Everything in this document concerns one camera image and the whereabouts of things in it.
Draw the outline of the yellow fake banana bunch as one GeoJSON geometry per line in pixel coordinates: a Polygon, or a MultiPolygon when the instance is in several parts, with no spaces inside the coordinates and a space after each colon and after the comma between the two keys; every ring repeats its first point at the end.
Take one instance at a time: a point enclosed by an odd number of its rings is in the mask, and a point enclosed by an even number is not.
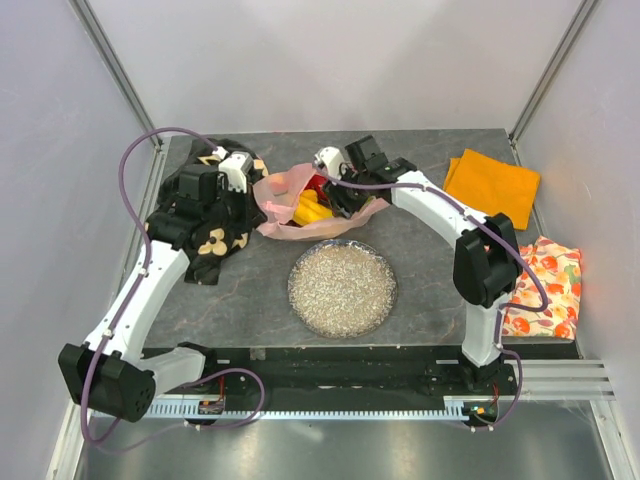
{"type": "Polygon", "coordinates": [[[292,221],[299,226],[306,226],[317,221],[333,217],[332,211],[322,205],[315,190],[303,190],[298,199],[292,221]]]}

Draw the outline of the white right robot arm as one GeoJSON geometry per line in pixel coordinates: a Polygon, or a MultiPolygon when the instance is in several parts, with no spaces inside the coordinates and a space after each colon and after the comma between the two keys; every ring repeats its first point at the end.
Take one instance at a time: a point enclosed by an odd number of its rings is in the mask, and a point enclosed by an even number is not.
{"type": "Polygon", "coordinates": [[[509,217],[490,216],[453,199],[410,161],[389,159],[372,136],[344,151],[319,150],[313,166],[326,180],[323,191],[336,214],[352,218],[383,199],[412,214],[453,248],[453,284],[466,308],[457,377],[465,391],[483,392],[501,364],[499,308],[522,272],[509,217]]]}

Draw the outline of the pink plastic bag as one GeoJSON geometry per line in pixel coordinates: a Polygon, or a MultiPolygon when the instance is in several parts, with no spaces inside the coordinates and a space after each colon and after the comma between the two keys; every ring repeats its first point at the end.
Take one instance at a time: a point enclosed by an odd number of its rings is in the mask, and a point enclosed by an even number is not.
{"type": "Polygon", "coordinates": [[[290,222],[298,206],[299,196],[316,170],[310,163],[303,163],[281,173],[286,173],[290,182],[289,191],[284,195],[274,196],[271,192],[267,178],[272,174],[253,186],[256,202],[267,216],[267,221],[257,228],[264,237],[284,241],[335,238],[365,225],[373,215],[389,206],[385,200],[376,198],[349,219],[332,217],[306,226],[292,226],[290,222]]]}

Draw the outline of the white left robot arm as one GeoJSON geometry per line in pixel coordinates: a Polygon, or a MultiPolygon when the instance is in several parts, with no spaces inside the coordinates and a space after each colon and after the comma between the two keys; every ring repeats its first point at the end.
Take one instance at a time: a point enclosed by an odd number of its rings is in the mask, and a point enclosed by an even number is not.
{"type": "Polygon", "coordinates": [[[143,347],[177,282],[216,284],[222,261],[248,244],[264,220],[253,186],[266,174],[262,161],[233,155],[183,166],[162,182],[123,289],[84,342],[66,344],[59,354],[66,386],[83,413],[136,422],[158,395],[216,388],[220,371],[213,349],[184,342],[145,357],[143,347]]]}

